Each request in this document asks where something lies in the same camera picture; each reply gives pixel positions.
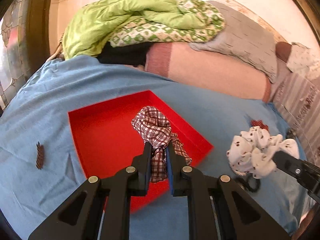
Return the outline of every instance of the triangular cutout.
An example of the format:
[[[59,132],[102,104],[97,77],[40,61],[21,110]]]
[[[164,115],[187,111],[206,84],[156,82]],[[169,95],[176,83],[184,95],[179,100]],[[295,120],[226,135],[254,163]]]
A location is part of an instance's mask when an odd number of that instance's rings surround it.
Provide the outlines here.
[[[259,213],[249,205],[236,191],[232,192],[240,219],[244,225],[249,225],[260,219]]]
[[[59,220],[75,226],[86,197],[87,193],[81,192],[80,195],[60,213]]]

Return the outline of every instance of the red tray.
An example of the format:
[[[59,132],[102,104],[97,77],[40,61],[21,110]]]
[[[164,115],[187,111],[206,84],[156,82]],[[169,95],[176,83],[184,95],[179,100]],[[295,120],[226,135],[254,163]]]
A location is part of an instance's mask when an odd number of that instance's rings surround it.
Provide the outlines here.
[[[134,156],[142,154],[144,142],[131,126],[131,120],[145,106],[154,106],[170,121],[172,132],[196,166],[213,146],[164,101],[144,91],[86,106],[68,113],[73,141],[85,176],[106,178],[130,166]],[[135,211],[169,189],[167,181],[150,183],[145,197],[132,197]]]

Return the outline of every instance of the blue bed sheet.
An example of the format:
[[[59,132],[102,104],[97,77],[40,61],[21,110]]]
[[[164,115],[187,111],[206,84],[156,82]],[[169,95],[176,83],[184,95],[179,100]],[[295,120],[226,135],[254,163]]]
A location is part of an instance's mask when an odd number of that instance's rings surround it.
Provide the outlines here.
[[[89,56],[42,66],[0,118],[0,209],[22,239],[85,180],[73,145],[67,112],[99,101],[152,90],[214,146],[198,166],[206,175],[235,177],[226,158],[234,135],[262,119],[270,133],[287,123],[259,100],[245,100],[172,82],[123,65],[103,65]],[[36,143],[45,165],[36,168]],[[305,155],[300,147],[300,157]],[[289,233],[297,229],[306,190],[282,171],[261,180],[252,197]],[[188,239],[185,197],[168,193],[131,215],[130,239]]]

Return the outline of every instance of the green patterned blanket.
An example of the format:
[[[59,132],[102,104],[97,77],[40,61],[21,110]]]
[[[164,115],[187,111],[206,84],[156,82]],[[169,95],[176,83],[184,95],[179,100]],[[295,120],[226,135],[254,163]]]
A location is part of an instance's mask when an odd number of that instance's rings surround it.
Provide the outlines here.
[[[97,56],[107,41],[207,42],[224,28],[217,8],[201,0],[100,0],[81,8],[62,40],[66,59]]]

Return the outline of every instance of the brown and white plaid cloth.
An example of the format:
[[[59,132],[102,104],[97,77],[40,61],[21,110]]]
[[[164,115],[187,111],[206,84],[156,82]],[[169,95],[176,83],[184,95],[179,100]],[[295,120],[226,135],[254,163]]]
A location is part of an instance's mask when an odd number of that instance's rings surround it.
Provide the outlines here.
[[[144,142],[152,145],[150,182],[156,183],[168,178],[165,148],[172,141],[176,154],[185,157],[187,165],[192,159],[183,149],[183,144],[176,133],[171,132],[169,120],[155,107],[145,106],[131,121],[133,128],[141,135]]]

